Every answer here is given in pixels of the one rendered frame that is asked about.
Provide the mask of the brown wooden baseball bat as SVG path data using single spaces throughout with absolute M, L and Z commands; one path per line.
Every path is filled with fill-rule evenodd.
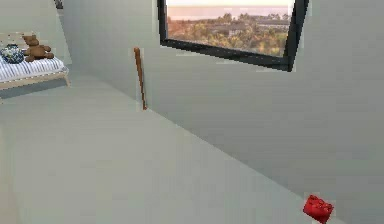
M 146 105 L 146 97 L 145 97 L 145 88 L 144 88 L 144 75 L 143 75 L 143 69 L 142 69 L 142 59 L 141 59 L 141 51 L 140 48 L 134 47 L 134 56 L 135 56 L 135 62 L 136 62 L 136 68 L 139 78 L 139 86 L 140 86 L 140 93 L 141 93 L 141 100 L 142 100 L 142 109 L 147 110 Z

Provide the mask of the black framed window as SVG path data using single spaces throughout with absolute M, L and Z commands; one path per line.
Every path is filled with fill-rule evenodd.
M 309 0 L 156 0 L 160 44 L 293 70 Z

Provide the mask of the blue patterned pillow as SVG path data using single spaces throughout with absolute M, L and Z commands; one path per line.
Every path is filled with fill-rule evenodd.
M 0 55 L 5 62 L 10 64 L 19 64 L 24 61 L 24 53 L 17 44 L 8 44 L 0 50 Z

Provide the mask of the brown teddy bear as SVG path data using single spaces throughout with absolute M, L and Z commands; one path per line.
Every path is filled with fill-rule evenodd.
M 54 54 L 51 52 L 51 48 L 46 45 L 41 45 L 35 35 L 23 36 L 23 39 L 28 45 L 28 49 L 24 52 L 26 62 L 54 58 Z

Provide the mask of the red toy brick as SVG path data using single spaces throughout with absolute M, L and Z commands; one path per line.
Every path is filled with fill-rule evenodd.
M 332 204 L 325 202 L 315 195 L 310 195 L 305 202 L 303 212 L 320 224 L 326 224 L 333 209 L 334 206 Z

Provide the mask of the wooden bed with striped sheet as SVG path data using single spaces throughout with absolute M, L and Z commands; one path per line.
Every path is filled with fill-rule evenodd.
M 23 53 L 28 49 L 23 36 L 37 35 L 33 32 L 0 33 L 0 50 L 8 44 L 17 44 Z M 33 62 L 24 61 L 19 64 L 10 64 L 0 55 L 0 91 L 15 87 L 37 84 L 45 81 L 64 79 L 70 85 L 69 69 L 64 62 L 54 55 L 53 59 L 40 59 Z

